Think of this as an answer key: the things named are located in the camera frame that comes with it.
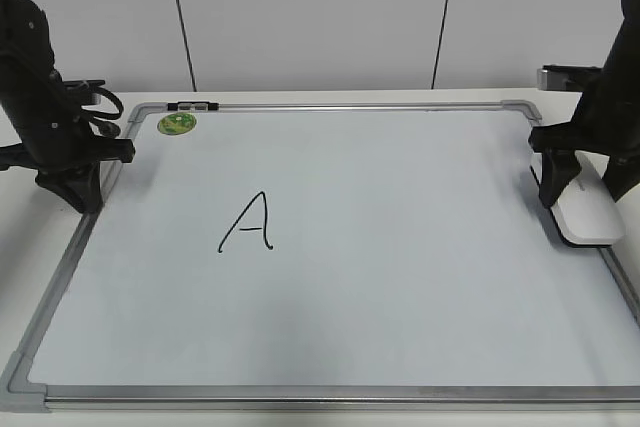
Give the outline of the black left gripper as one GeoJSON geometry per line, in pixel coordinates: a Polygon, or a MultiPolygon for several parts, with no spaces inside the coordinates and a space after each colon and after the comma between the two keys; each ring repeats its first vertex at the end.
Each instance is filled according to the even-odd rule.
{"type": "Polygon", "coordinates": [[[27,136],[1,148],[1,170],[12,167],[37,172],[36,183],[79,213],[96,213],[103,204],[100,163],[130,163],[135,148],[130,139],[27,136]]]}

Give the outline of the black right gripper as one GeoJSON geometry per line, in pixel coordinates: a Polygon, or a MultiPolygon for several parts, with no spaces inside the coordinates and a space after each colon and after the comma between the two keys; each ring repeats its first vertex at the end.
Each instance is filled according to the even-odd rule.
{"type": "Polygon", "coordinates": [[[569,122],[533,127],[528,143],[534,152],[542,152],[539,199],[544,207],[553,206],[580,174],[581,164],[574,151],[610,157],[602,180],[614,201],[619,201],[640,182],[638,146],[623,148],[594,140],[569,122]]]}

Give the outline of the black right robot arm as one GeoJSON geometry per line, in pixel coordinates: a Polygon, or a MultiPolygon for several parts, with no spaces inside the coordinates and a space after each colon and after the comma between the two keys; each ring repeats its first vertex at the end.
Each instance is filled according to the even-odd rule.
{"type": "Polygon", "coordinates": [[[546,208],[581,172],[579,151],[609,158],[602,181],[613,200],[639,184],[639,0],[621,0],[621,10],[608,57],[571,119],[530,133],[528,143],[542,157],[539,199],[546,208]]]}

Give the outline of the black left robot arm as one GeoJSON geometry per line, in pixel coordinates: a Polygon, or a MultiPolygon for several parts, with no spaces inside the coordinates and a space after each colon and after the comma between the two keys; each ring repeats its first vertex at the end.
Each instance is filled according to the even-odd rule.
{"type": "Polygon", "coordinates": [[[1,0],[1,107],[20,139],[2,147],[2,170],[32,169],[39,187],[76,211],[99,211],[102,163],[135,155],[116,123],[124,105],[102,80],[62,79],[46,14],[32,0],[1,0]]]}

